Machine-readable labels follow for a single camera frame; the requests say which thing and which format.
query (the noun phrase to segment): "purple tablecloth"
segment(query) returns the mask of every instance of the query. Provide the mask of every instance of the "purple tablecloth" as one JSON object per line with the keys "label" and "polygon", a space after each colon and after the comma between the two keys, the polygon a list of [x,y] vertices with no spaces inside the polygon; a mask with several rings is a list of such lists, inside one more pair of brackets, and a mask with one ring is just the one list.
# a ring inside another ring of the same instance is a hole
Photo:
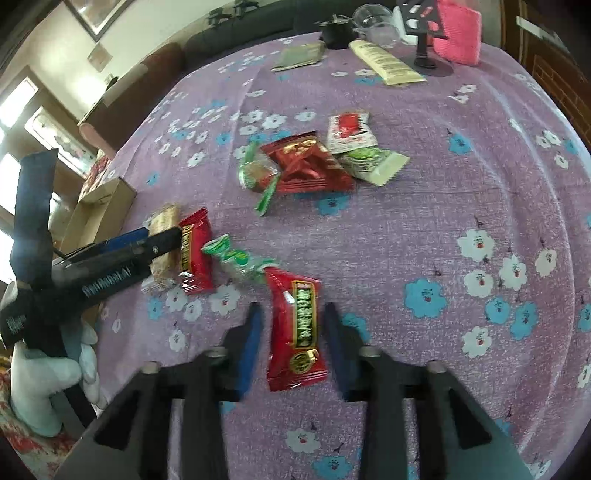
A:
{"label": "purple tablecloth", "polygon": [[[345,321],[394,358],[443,360],[511,437],[536,478],[549,478],[591,418],[591,161],[554,103],[509,55],[482,47],[479,67],[386,87],[349,50],[287,72],[275,40],[185,77],[110,165],[138,192],[125,230],[167,202],[209,209],[215,235],[323,282]],[[399,46],[394,54],[409,53]],[[259,218],[237,159],[262,142],[318,130],[366,108],[380,146],[411,157],[384,188],[280,196]],[[130,288],[103,312],[98,359],[112,397],[146,361],[186,362],[262,303],[256,377],[224,404],[232,480],[355,478],[363,406],[331,381],[270,393],[265,286],[159,297]],[[178,425],[175,427],[178,440]],[[411,435],[409,470],[416,478]],[[171,477],[178,477],[178,447]]]}

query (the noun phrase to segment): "pink cloth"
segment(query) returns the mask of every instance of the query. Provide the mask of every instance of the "pink cloth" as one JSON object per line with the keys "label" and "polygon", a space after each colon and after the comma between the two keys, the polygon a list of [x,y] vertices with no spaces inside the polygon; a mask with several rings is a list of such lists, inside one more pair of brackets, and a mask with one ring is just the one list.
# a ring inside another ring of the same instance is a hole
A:
{"label": "pink cloth", "polygon": [[451,0],[439,0],[438,5],[443,28],[449,39],[434,38],[435,52],[446,60],[478,65],[482,45],[482,15]]}

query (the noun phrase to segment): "gloved hand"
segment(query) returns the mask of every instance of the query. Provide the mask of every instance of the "gloved hand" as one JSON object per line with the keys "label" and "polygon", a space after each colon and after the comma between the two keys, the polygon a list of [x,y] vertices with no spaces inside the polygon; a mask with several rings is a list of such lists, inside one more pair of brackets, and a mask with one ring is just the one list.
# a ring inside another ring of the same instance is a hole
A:
{"label": "gloved hand", "polygon": [[76,385],[82,379],[86,398],[97,408],[107,405],[100,391],[96,372],[96,355],[91,347],[97,342],[96,332],[82,323],[82,351],[79,362],[70,358],[47,357],[40,350],[28,349],[20,341],[14,346],[11,364],[11,407],[15,415],[32,431],[54,437],[61,430],[49,397]]}

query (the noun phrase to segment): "stand base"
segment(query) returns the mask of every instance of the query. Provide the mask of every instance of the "stand base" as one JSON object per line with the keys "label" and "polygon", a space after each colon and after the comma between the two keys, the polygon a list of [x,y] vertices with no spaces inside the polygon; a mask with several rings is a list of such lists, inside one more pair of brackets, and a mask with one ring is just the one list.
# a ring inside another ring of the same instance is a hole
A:
{"label": "stand base", "polygon": [[431,57],[425,59],[413,55],[401,57],[400,60],[421,75],[429,77],[449,77],[453,75],[453,67],[451,65],[441,60],[432,59]]}

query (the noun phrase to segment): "pink object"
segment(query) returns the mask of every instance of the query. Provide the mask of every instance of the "pink object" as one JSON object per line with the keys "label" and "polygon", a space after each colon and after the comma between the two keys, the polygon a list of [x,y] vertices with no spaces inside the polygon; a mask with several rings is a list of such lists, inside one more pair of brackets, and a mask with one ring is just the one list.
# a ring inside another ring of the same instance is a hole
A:
{"label": "pink object", "polygon": [[448,40],[433,39],[435,52],[446,60],[478,65],[482,45],[482,15],[451,0],[439,0],[439,13]]}

